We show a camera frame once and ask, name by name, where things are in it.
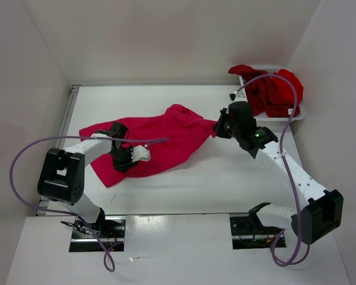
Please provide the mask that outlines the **pink red t shirt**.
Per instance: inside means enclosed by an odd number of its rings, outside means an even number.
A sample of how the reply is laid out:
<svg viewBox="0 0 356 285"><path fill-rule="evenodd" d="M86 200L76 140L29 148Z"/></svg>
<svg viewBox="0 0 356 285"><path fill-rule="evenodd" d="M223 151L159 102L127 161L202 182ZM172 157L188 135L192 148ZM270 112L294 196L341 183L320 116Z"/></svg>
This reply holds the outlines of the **pink red t shirt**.
<svg viewBox="0 0 356 285"><path fill-rule="evenodd" d="M216 124L180 104L171 105L159 116L127 117L116 122L128 128L130 140L168 140L149 146L151 159L139 162L125 173L114 169L110 154L95 159L91 167L107 188L125 178L157 175L184 163L209 137L215 136Z"/></svg>

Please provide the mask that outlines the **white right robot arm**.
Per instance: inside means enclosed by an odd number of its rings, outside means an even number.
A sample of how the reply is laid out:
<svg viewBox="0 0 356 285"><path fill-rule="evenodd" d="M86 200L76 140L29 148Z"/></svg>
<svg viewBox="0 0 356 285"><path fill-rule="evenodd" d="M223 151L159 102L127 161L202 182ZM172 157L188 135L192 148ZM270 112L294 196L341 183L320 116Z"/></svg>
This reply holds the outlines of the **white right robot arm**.
<svg viewBox="0 0 356 285"><path fill-rule="evenodd" d="M258 126L247 102L234 102L221 109L213 130L216 137L234 138L294 197L293 208L263 202L250 209L248 226L252 232L262 233L268 227L292 230L304 244L311 245L340 226L342 194L316 182L269 128Z"/></svg>

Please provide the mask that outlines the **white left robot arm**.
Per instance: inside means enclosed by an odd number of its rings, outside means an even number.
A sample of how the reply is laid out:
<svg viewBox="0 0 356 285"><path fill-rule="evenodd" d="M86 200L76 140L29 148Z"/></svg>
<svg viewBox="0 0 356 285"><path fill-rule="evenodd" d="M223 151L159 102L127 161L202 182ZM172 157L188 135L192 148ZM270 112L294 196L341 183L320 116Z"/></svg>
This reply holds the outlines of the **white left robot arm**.
<svg viewBox="0 0 356 285"><path fill-rule="evenodd" d="M114 122L108 131L99 130L72 147L51 148L46 153L38 193L82 217L86 222L85 230L95 238L115 224L106 220L104 210L84 194L85 167L105 154L110 155L109 169L115 173L125 173L136 166L137 162L132 160L133 146L113 140L126 139L127 135L127 127Z"/></svg>

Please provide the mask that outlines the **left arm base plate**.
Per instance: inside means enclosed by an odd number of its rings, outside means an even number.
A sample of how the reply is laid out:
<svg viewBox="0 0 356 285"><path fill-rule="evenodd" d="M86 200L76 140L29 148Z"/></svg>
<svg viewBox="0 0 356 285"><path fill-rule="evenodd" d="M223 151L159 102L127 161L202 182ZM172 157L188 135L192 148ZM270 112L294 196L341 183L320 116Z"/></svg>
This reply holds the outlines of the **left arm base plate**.
<svg viewBox="0 0 356 285"><path fill-rule="evenodd" d="M102 252L96 238L76 219L74 222L62 221L62 224L72 229L69 252ZM123 252L125 246L125 216L106 216L107 228L103 232L95 230L104 247L110 252Z"/></svg>

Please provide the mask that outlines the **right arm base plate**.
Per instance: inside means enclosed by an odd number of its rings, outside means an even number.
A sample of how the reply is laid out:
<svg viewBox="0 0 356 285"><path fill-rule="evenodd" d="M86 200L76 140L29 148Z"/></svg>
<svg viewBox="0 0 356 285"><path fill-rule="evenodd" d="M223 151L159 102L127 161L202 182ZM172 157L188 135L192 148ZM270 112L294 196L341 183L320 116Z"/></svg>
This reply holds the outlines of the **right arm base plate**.
<svg viewBox="0 0 356 285"><path fill-rule="evenodd" d="M230 215L231 241L234 250L269 248L280 233L277 227L253 226L248 215Z"/></svg>

